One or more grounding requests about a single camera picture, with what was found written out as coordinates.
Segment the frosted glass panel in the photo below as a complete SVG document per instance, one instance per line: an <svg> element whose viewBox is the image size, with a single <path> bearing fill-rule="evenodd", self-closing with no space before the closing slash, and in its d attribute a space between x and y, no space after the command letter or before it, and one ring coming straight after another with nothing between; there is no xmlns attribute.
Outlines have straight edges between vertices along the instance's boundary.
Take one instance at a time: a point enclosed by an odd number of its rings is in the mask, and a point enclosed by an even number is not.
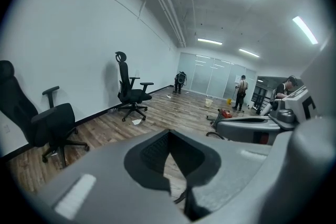
<svg viewBox="0 0 336 224"><path fill-rule="evenodd" d="M208 92L206 94L222 98L229 77L230 64L215 59Z"/></svg>
<svg viewBox="0 0 336 224"><path fill-rule="evenodd" d="M211 77L214 59L209 57L196 56L195 72L191 90L206 93Z"/></svg>
<svg viewBox="0 0 336 224"><path fill-rule="evenodd" d="M236 99L237 91L235 81L237 76L239 76L240 79L242 75L245 75L245 67L231 64L229 78L223 95L224 99Z"/></svg>
<svg viewBox="0 0 336 224"><path fill-rule="evenodd" d="M254 88L256 87L257 73L255 71L246 69L246 81L248 83L248 90L246 90L246 96L244 103L249 104L252 99Z"/></svg>
<svg viewBox="0 0 336 224"><path fill-rule="evenodd" d="M178 63L178 69L177 72L184 72L187 75L187 82L184 83L186 86L183 86L183 89L189 90L191 81L193 79L193 74L194 74L194 69L195 69L195 60L196 60L196 55L193 54L184 54L181 53L180 56L180 62Z"/></svg>

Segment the wood plank flooring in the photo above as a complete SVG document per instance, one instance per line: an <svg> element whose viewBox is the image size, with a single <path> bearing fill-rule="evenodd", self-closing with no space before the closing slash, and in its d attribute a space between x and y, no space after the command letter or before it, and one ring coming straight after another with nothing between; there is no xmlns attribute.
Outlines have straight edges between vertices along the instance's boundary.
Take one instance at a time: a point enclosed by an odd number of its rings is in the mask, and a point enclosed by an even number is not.
<svg viewBox="0 0 336 224"><path fill-rule="evenodd" d="M79 133L71 135L70 139L88 143L92 151L108 143L117 143L162 128L179 128L195 135L205 135L212 131L206 116L216 117L218 108L229 109L233 117L256 115L255 110L247 108L243 108L245 113L234 111L226 101L220 99L213 99L212 106L206 108L204 106L206 96L187 93L185 90L182 90L182 94L175 95L172 91L173 88L167 87L152 94L153 99L149 102L143 102L143 105L148 106L148 111L145 112L147 118L138 125L132 123L132 120L141 119L136 112L133 112L125 122L122 122L121 118L126 111L114 112L78 126ZM58 155L49 157L48 163L42 162L41 155L47 148L48 145L33 148L8 162L13 177L27 191L38 192L41 186L61 172ZM71 165L87 152L83 147L67 146L65 153L67 164ZM172 199L176 199L184 191L186 182L172 156L166 161L164 176L170 180Z"/></svg>

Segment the person wearing cap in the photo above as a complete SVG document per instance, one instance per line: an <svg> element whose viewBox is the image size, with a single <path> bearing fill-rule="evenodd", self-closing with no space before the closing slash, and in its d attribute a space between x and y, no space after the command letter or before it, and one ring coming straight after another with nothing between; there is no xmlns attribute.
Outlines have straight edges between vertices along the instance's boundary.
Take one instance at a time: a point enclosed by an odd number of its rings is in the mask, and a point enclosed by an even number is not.
<svg viewBox="0 0 336 224"><path fill-rule="evenodd" d="M298 85L298 81L294 76L289 76L288 79L279 84L279 86L273 90L269 104L263 109L260 116L265 116L272 108L275 99L283 99L289 95L289 90Z"/></svg>
<svg viewBox="0 0 336 224"><path fill-rule="evenodd" d="M236 86L238 88L237 98L236 98L236 105L232 107L233 109L237 109L239 104L239 111L241 111L241 107L243 106L244 97L246 95L245 91L248 89L248 83L245 81L245 75L242 75L242 79L240 80L239 84Z"/></svg>

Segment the white paper on floor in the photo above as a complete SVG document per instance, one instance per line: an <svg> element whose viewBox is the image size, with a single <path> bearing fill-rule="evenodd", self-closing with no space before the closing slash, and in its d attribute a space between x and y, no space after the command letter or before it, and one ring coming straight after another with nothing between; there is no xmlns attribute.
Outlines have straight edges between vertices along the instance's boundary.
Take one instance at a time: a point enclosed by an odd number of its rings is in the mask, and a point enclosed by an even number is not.
<svg viewBox="0 0 336 224"><path fill-rule="evenodd" d="M133 122L134 125L138 125L141 122L141 120L134 120L132 122Z"/></svg>

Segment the black cap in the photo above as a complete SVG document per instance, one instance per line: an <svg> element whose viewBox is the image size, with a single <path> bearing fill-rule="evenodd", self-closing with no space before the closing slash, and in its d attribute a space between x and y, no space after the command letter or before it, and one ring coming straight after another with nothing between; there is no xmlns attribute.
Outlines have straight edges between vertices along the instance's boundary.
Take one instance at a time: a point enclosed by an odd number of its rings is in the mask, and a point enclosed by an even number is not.
<svg viewBox="0 0 336 224"><path fill-rule="evenodd" d="M294 76L290 76L287 80L289 80L292 83L293 86L298 85L298 80Z"/></svg>

